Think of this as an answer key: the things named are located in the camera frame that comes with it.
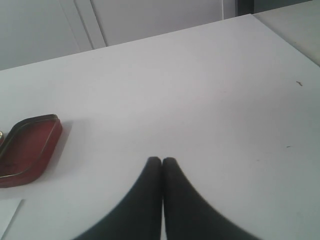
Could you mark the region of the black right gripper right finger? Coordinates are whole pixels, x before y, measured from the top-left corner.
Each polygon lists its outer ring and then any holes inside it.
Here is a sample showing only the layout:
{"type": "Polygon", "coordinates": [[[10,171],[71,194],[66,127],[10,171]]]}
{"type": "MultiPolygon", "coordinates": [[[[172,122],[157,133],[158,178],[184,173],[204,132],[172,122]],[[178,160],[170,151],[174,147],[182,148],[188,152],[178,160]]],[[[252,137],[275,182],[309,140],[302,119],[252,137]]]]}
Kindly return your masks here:
{"type": "Polygon", "coordinates": [[[212,208],[195,190],[177,160],[162,162],[165,232],[168,240],[251,240],[241,229],[212,208]]]}

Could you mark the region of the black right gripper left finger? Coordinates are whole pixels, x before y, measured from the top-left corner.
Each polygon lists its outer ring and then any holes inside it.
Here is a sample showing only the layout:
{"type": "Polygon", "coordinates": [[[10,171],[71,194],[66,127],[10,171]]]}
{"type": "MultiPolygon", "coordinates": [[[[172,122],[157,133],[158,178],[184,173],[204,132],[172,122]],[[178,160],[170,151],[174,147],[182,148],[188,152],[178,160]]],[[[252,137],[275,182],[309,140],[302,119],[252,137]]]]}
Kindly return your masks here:
{"type": "Polygon", "coordinates": [[[162,161],[149,157],[118,205],[77,240],[159,240],[162,228],[162,161]]]}

